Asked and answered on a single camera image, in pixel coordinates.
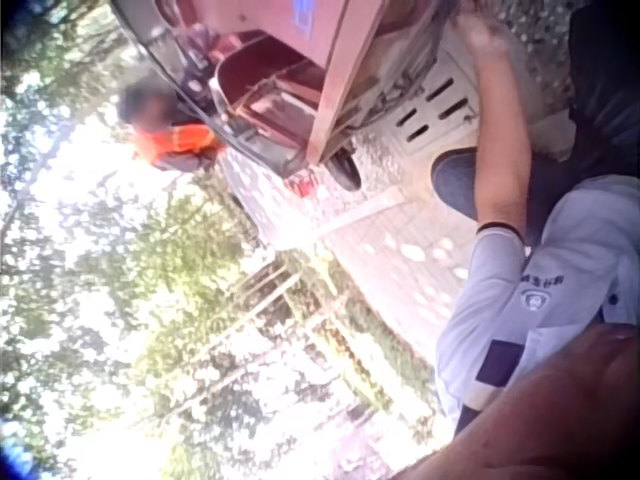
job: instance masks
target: dark pants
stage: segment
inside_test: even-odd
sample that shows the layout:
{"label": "dark pants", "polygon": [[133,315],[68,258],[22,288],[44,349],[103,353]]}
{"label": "dark pants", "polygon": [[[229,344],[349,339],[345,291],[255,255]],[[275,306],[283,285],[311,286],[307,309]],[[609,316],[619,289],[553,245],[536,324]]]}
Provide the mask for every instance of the dark pants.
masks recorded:
{"label": "dark pants", "polygon": [[[564,162],[533,155],[525,235],[529,246],[540,243],[551,210],[579,182],[600,175],[638,176],[640,55],[609,6],[598,2],[573,15],[569,54],[575,143]],[[438,197],[472,219],[477,218],[475,160],[475,148],[454,150],[438,157],[431,170]]]}

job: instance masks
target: shirt badge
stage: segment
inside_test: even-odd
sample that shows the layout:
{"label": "shirt badge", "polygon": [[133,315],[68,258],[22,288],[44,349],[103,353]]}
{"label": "shirt badge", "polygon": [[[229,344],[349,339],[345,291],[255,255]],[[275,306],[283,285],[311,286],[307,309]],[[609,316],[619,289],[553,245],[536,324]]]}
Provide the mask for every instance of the shirt badge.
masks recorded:
{"label": "shirt badge", "polygon": [[537,312],[544,308],[550,298],[551,295],[547,292],[541,292],[539,290],[525,290],[520,294],[522,304],[530,312]]}

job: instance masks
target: hand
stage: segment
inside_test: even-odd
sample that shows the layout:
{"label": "hand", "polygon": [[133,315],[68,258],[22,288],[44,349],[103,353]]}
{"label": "hand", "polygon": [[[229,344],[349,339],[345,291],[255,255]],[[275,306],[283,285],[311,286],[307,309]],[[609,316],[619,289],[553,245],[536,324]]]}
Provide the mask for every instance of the hand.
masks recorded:
{"label": "hand", "polygon": [[477,63],[504,58],[509,42],[504,27],[493,14],[491,0],[461,0],[454,25]]}

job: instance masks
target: dark hair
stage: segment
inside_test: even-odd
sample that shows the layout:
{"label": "dark hair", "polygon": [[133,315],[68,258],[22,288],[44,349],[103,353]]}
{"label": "dark hair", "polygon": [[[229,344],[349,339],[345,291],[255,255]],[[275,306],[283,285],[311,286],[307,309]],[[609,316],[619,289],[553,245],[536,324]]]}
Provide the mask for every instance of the dark hair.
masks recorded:
{"label": "dark hair", "polygon": [[151,85],[146,78],[125,87],[120,93],[120,99],[116,107],[118,117],[122,122],[131,124],[133,118],[140,112],[147,101],[159,93],[159,88]]}

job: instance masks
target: wheel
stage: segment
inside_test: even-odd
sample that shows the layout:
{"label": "wheel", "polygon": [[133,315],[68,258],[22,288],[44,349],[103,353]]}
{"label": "wheel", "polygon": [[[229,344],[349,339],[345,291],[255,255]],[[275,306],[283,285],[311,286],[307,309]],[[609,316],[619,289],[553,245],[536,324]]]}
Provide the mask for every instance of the wheel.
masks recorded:
{"label": "wheel", "polygon": [[325,167],[329,175],[348,192],[357,192],[362,187],[362,178],[353,161],[351,154],[341,148],[331,158],[325,161]]}

